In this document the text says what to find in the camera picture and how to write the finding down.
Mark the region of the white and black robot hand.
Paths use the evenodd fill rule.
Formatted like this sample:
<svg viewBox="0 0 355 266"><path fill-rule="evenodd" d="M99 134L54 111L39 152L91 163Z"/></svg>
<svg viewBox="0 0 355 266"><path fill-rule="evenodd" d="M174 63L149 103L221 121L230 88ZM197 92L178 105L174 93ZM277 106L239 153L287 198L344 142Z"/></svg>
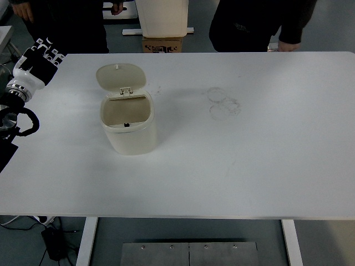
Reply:
<svg viewBox="0 0 355 266"><path fill-rule="evenodd" d="M13 69L10 86L21 86L33 94L43 89L54 78L67 51L48 38L39 38L29 47Z"/></svg>

